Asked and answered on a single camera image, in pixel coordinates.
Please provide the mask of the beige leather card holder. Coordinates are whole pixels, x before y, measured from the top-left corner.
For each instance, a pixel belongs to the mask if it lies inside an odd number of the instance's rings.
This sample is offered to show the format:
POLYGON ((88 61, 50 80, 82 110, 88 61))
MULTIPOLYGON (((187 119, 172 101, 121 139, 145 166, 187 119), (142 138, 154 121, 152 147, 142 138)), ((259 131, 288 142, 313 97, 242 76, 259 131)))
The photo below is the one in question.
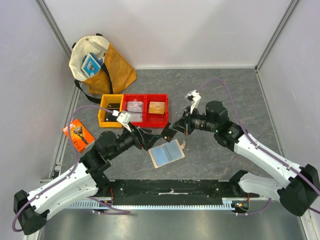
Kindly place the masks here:
POLYGON ((152 163, 156 169, 173 163, 185 157, 184 148, 186 142, 179 143, 177 139, 148 150, 152 163))

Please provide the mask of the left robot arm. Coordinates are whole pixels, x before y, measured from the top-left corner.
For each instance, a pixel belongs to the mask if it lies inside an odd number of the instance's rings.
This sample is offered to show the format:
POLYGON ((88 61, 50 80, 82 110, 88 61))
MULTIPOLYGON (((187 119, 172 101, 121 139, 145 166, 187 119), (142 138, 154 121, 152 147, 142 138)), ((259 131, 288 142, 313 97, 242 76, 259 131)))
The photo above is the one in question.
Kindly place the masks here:
POLYGON ((147 151, 160 138, 160 134, 135 126, 124 129, 120 135, 104 131, 66 172, 35 190, 15 193, 13 231, 18 232, 19 223, 20 231, 31 235, 69 205, 96 194, 106 196, 111 182, 104 172, 111 166, 110 161, 131 147, 147 151))

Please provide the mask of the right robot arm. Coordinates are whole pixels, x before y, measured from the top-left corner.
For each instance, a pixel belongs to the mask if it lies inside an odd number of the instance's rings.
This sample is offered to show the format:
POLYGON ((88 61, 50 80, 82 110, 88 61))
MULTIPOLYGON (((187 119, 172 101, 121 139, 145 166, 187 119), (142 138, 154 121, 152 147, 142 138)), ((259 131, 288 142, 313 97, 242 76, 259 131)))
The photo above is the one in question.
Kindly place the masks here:
POLYGON ((239 171, 236 180, 229 184, 229 191, 235 197, 244 193, 268 197, 279 201, 291 214, 301 217, 320 195, 319 174, 314 166, 301 166, 261 144, 229 119, 228 111, 220 101, 207 103, 204 114, 188 106, 182 117, 167 127, 185 135, 194 130, 213 133, 219 145, 247 158, 270 175, 266 178, 239 171))

